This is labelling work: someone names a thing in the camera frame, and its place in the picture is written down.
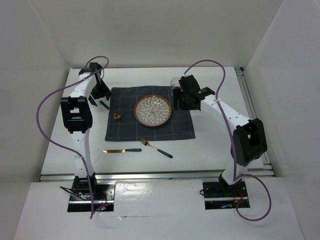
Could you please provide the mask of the gold spoon green handle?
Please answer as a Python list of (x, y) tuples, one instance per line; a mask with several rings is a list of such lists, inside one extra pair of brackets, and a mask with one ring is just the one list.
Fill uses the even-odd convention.
[(104, 103), (102, 100), (99, 101), (99, 103), (105, 107), (109, 112), (113, 115), (113, 118), (117, 121), (119, 121), (122, 118), (122, 115), (120, 113), (115, 113), (109, 106), (107, 106), (106, 103)]

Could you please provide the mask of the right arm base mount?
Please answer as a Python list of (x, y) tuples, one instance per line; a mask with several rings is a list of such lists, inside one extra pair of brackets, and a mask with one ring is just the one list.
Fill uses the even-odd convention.
[(227, 210), (250, 208), (246, 183), (242, 180), (229, 190), (218, 180), (203, 180), (199, 194), (203, 196), (205, 210)]

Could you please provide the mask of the floral plate orange rim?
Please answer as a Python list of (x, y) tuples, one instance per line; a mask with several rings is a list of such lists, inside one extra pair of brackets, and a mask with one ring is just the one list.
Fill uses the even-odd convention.
[(147, 127), (166, 123), (172, 114), (170, 102), (159, 95), (147, 95), (139, 99), (133, 109), (136, 120)]

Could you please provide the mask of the clear drinking glass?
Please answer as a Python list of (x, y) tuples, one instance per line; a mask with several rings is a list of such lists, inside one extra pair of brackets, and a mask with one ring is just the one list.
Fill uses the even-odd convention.
[(172, 88), (172, 89), (176, 89), (176, 88), (180, 88), (181, 86), (180, 86), (180, 77), (175, 77), (175, 78), (173, 78), (171, 81), (170, 81), (170, 87)]

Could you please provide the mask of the dark grey checked cloth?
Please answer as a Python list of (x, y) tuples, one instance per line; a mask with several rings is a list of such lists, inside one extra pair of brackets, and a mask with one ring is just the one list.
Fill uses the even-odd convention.
[(132, 142), (194, 139), (189, 111), (173, 109), (169, 86), (114, 87), (111, 89), (105, 140)]

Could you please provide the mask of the gold fork green handle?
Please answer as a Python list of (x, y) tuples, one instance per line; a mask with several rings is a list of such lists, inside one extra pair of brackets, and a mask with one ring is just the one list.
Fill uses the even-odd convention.
[(166, 156), (166, 157), (168, 157), (170, 159), (173, 158), (173, 156), (171, 154), (169, 154), (169, 153), (167, 153), (167, 152), (165, 152), (165, 151), (163, 151), (163, 150), (161, 150), (161, 149), (159, 149), (159, 148), (157, 148), (155, 146), (152, 146), (145, 138), (140, 138), (140, 142), (143, 145), (147, 146), (147, 147), (153, 148), (154, 150), (158, 151), (159, 153), (163, 154), (164, 156)]

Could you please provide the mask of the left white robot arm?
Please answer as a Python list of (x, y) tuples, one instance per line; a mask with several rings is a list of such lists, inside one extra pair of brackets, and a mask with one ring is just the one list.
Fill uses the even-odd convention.
[(101, 69), (102, 66), (97, 62), (87, 64), (78, 76), (79, 80), (88, 79), (76, 85), (69, 96), (60, 100), (63, 124), (70, 133), (76, 151), (72, 187), (88, 200), (94, 199), (99, 193), (89, 146), (89, 134), (93, 126), (90, 104), (97, 106), (96, 100), (109, 100), (111, 96), (110, 89), (101, 79)]

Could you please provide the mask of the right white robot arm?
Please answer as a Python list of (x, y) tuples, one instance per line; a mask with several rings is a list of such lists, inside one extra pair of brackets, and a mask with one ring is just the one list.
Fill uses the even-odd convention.
[(231, 142), (231, 162), (218, 178), (218, 190), (223, 196), (230, 196), (249, 164), (268, 149), (263, 122), (240, 114), (209, 87), (201, 88), (193, 75), (172, 79), (170, 87), (175, 110), (199, 110), (226, 127)]

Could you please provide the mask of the gold knife green handle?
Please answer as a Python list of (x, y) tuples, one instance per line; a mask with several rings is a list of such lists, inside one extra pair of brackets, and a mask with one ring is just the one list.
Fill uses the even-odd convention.
[(125, 152), (141, 152), (141, 148), (128, 148), (128, 149), (107, 149), (103, 150), (106, 154), (125, 153)]

